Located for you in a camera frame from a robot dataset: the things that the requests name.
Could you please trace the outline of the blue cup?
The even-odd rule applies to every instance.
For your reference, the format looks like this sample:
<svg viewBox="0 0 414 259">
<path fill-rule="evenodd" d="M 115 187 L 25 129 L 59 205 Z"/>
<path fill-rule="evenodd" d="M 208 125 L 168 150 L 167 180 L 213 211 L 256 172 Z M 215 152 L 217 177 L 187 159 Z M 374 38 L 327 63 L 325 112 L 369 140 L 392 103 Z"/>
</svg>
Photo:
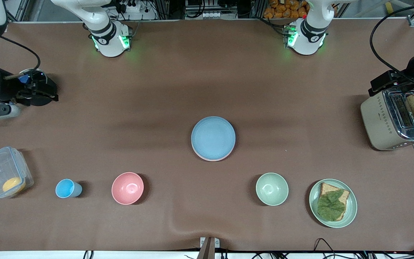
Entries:
<svg viewBox="0 0 414 259">
<path fill-rule="evenodd" d="M 78 197 L 82 190 L 82 186 L 71 179 L 61 180 L 55 187 L 56 196 L 61 199 Z"/>
</svg>

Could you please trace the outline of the white power strip with plugs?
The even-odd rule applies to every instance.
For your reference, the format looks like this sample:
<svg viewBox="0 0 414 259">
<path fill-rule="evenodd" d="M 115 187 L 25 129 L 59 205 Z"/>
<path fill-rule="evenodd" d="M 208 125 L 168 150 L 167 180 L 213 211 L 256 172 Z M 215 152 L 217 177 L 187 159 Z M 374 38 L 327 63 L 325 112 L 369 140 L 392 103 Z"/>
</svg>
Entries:
<svg viewBox="0 0 414 259">
<path fill-rule="evenodd" d="M 145 12 L 147 7 L 141 0 L 116 0 L 116 9 L 121 14 L 136 14 Z"/>
</svg>

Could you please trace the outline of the black round pot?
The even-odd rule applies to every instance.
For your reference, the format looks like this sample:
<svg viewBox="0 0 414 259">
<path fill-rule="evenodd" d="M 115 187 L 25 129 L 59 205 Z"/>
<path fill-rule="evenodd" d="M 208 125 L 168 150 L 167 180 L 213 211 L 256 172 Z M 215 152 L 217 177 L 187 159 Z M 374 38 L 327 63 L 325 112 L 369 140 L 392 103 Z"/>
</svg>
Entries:
<svg viewBox="0 0 414 259">
<path fill-rule="evenodd" d="M 24 72 L 26 76 L 24 91 L 43 91 L 51 95 L 58 95 L 58 88 L 56 83 L 48 77 L 48 75 L 41 69 L 28 69 Z M 51 103 L 50 100 L 36 100 L 32 104 L 34 106 L 43 106 Z"/>
</svg>

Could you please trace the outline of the orange food piece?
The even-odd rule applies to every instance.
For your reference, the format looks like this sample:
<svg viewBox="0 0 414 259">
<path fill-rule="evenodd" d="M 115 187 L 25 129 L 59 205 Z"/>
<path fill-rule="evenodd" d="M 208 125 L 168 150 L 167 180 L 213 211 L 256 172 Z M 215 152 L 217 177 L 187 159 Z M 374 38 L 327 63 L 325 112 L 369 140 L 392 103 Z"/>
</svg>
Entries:
<svg viewBox="0 0 414 259">
<path fill-rule="evenodd" d="M 25 181 L 20 177 L 13 177 L 8 179 L 2 186 L 4 192 L 13 191 L 15 193 L 25 188 Z"/>
</svg>

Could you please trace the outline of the green plate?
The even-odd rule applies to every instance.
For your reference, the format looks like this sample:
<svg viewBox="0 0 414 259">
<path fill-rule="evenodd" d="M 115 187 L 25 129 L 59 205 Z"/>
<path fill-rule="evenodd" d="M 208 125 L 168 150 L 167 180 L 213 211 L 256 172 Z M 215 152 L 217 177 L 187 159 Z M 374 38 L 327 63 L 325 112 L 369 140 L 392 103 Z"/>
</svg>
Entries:
<svg viewBox="0 0 414 259">
<path fill-rule="evenodd" d="M 335 221 L 325 220 L 317 212 L 318 198 L 322 194 L 323 184 L 330 185 L 332 187 L 335 187 L 341 190 L 345 190 L 349 193 L 348 195 L 344 195 L 341 198 L 341 202 L 345 204 L 346 208 L 340 220 L 335 220 Z M 358 202 L 351 188 L 345 183 L 343 183 L 342 181 L 337 180 L 337 179 L 322 179 L 314 183 L 312 187 L 310 188 L 308 201 L 309 201 L 309 208 L 313 216 L 315 217 L 315 219 L 317 219 L 319 223 L 322 223 L 323 225 L 330 227 L 330 228 L 343 228 L 343 227 L 348 226 L 355 219 L 357 212 L 358 212 Z"/>
</svg>

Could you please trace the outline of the pink bowl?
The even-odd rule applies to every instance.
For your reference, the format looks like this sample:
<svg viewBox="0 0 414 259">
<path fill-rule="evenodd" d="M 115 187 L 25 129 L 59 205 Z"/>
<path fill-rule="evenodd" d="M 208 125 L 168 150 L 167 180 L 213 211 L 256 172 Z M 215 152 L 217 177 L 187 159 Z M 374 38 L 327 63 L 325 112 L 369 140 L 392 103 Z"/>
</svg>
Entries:
<svg viewBox="0 0 414 259">
<path fill-rule="evenodd" d="M 144 191 L 144 183 L 140 175 L 133 172 L 120 174 L 111 187 L 113 199 L 120 205 L 131 205 L 137 202 Z"/>
</svg>

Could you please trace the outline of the beige chrome toaster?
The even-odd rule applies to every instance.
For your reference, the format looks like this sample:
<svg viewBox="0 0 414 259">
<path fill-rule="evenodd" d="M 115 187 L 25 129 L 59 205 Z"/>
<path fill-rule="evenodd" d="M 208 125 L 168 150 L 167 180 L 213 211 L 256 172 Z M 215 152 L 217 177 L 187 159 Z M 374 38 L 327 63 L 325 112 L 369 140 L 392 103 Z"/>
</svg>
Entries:
<svg viewBox="0 0 414 259">
<path fill-rule="evenodd" d="M 403 93 L 390 88 L 361 104 L 361 114 L 372 146 L 380 151 L 414 147 L 414 115 L 407 98 L 414 89 Z"/>
</svg>

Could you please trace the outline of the clear plastic container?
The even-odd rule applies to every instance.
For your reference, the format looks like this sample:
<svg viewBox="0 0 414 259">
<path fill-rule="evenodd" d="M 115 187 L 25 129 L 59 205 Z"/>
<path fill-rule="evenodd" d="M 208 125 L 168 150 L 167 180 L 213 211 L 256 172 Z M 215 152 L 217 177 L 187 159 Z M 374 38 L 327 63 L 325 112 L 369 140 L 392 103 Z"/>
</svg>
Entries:
<svg viewBox="0 0 414 259">
<path fill-rule="evenodd" d="M 20 177 L 25 181 L 26 190 L 33 185 L 33 177 L 28 169 L 23 154 L 11 146 L 5 146 L 0 149 L 0 199 L 15 196 L 17 193 L 13 191 L 4 192 L 3 184 L 13 177 Z"/>
</svg>

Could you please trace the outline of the brown table cover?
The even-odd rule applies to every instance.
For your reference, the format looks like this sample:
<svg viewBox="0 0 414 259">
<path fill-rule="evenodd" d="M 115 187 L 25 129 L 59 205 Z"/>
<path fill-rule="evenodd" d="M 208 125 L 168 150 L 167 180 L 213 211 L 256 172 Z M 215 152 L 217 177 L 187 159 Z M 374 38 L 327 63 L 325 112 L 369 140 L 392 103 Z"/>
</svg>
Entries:
<svg viewBox="0 0 414 259">
<path fill-rule="evenodd" d="M 332 21 L 302 56 L 258 20 L 144 22 L 130 51 L 94 49 L 81 23 L 12 23 L 5 37 L 41 58 L 59 101 L 0 120 L 0 149 L 20 151 L 33 185 L 0 199 L 0 251 L 181 250 L 201 237 L 229 250 L 414 250 L 414 149 L 377 151 L 360 106 L 386 71 L 369 46 L 378 19 Z M 232 153 L 205 161 L 191 133 L 228 120 Z M 113 181 L 133 172 L 141 198 L 120 205 Z M 263 204 L 258 178 L 286 179 L 281 205 Z M 78 197 L 55 187 L 71 179 Z M 319 223 L 309 192 L 322 179 L 358 202 L 343 228 Z"/>
</svg>

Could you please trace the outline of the pink plate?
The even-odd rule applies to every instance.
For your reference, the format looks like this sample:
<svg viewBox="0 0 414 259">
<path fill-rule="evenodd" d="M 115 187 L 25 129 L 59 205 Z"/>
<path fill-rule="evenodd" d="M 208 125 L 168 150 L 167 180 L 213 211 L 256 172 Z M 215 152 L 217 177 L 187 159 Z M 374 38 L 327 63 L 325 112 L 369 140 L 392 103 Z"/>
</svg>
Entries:
<svg viewBox="0 0 414 259">
<path fill-rule="evenodd" d="M 191 145 L 192 146 L 192 149 L 193 149 L 193 151 L 194 151 L 194 153 L 195 154 L 197 154 L 197 156 L 198 157 L 200 157 L 201 159 L 203 159 L 203 160 L 205 160 L 205 161 L 212 161 L 212 162 L 214 162 L 214 161 L 221 161 L 221 160 L 224 160 L 224 159 L 226 159 L 231 153 L 232 153 L 232 151 L 234 150 L 234 147 L 232 147 L 232 149 L 227 153 L 227 154 L 225 154 L 225 156 L 223 156 L 223 157 L 220 157 L 220 158 L 217 158 L 217 159 L 209 159 L 209 158 L 206 158 L 206 157 L 203 157 L 203 156 L 201 156 L 198 152 L 197 152 L 197 150 L 196 150 L 196 148 L 194 147 L 194 145 Z"/>
</svg>

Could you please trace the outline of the blue plate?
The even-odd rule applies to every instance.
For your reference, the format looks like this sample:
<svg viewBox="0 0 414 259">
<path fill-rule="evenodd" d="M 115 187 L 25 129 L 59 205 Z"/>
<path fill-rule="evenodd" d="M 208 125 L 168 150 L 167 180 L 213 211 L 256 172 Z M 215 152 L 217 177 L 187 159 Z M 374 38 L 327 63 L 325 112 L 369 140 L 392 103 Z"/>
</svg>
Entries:
<svg viewBox="0 0 414 259">
<path fill-rule="evenodd" d="M 232 124 L 218 116 L 205 117 L 193 128 L 191 145 L 206 158 L 217 159 L 225 156 L 236 143 Z"/>
</svg>

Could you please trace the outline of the brown bread slice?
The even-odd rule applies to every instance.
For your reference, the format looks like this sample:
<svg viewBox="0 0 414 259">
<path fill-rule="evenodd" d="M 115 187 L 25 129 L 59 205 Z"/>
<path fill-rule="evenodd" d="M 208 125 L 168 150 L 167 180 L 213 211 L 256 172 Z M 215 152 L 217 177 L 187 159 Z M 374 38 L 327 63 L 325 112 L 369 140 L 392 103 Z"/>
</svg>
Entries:
<svg viewBox="0 0 414 259">
<path fill-rule="evenodd" d="M 344 190 L 344 189 L 341 189 L 339 187 L 335 187 L 335 186 L 327 184 L 327 183 L 322 183 L 321 184 L 321 192 L 320 192 L 319 197 L 321 195 L 329 192 L 329 191 L 336 191 L 336 190 Z M 339 200 L 346 205 L 346 208 L 347 208 L 347 199 L 349 198 L 349 195 L 350 195 L 350 192 L 348 190 L 344 190 L 343 195 L 339 198 Z M 344 217 L 344 213 L 340 216 L 340 218 L 338 218 L 338 221 L 340 221 Z"/>
</svg>

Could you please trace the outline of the green bowl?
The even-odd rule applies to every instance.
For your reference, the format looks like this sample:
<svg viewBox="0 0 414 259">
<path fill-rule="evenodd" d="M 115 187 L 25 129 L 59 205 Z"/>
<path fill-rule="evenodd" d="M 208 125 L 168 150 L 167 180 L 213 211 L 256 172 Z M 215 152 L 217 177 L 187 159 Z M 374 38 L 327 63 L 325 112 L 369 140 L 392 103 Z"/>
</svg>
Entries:
<svg viewBox="0 0 414 259">
<path fill-rule="evenodd" d="M 283 176 L 268 172 L 261 175 L 256 181 L 255 192 L 263 204 L 277 206 L 287 200 L 289 185 Z"/>
</svg>

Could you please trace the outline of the green lettuce leaf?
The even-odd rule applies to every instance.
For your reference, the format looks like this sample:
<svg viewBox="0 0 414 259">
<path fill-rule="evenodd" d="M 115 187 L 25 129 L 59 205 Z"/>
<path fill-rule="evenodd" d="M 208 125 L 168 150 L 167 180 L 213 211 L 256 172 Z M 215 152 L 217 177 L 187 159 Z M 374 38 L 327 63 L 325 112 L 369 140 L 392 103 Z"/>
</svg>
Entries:
<svg viewBox="0 0 414 259">
<path fill-rule="evenodd" d="M 345 212 L 346 205 L 340 201 L 344 190 L 329 191 L 318 199 L 317 213 L 327 221 L 338 221 L 338 218 Z"/>
</svg>

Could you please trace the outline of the orange snack packets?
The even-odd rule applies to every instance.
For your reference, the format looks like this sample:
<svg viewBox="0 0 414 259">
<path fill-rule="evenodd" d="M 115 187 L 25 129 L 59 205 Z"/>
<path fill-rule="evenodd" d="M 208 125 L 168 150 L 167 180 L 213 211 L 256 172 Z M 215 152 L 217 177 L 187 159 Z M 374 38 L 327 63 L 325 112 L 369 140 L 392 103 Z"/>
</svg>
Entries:
<svg viewBox="0 0 414 259">
<path fill-rule="evenodd" d="M 263 18 L 306 18 L 310 5 L 305 0 L 268 0 Z"/>
</svg>

